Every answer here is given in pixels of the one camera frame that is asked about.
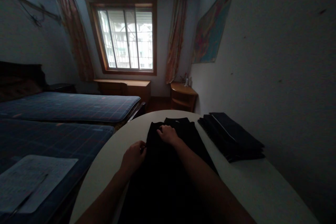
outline hand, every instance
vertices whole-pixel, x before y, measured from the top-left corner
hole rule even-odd
[[[125,152],[119,172],[128,181],[133,173],[140,167],[142,162],[145,160],[147,148],[145,148],[146,143],[143,141],[138,141],[132,144]]]
[[[178,137],[174,128],[162,125],[160,126],[160,129],[162,129],[162,132],[159,129],[156,131],[164,142],[172,145],[173,147],[182,142],[182,139]]]

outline black cloth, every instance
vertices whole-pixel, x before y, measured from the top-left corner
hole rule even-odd
[[[198,120],[229,163],[264,158],[264,145],[224,113],[210,113]]]
[[[166,118],[164,123],[152,123],[146,158],[131,178],[119,223],[212,223],[174,148],[156,132],[161,125],[175,128],[190,149],[218,174],[194,122]]]

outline curtain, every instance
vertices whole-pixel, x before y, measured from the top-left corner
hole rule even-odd
[[[76,1],[59,0],[59,2],[64,18],[63,24],[69,33],[72,53],[77,63],[79,77],[81,81],[93,81],[95,74]]]
[[[166,84],[171,83],[179,68],[179,59],[183,43],[184,23],[186,19],[187,0],[174,0],[171,17],[168,58],[166,66]]]

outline map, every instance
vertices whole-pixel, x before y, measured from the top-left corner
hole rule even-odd
[[[215,62],[231,0],[216,0],[196,28],[192,63]]]

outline window frame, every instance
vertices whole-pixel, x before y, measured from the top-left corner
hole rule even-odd
[[[104,74],[124,74],[124,75],[152,75],[156,76],[156,35],[157,35],[157,2],[158,0],[85,0],[89,13],[92,32],[97,47],[101,70]],[[102,8],[152,8],[152,39],[153,39],[153,70],[147,69],[118,69],[112,70],[109,67],[105,53],[104,40],[101,35],[98,10]]]

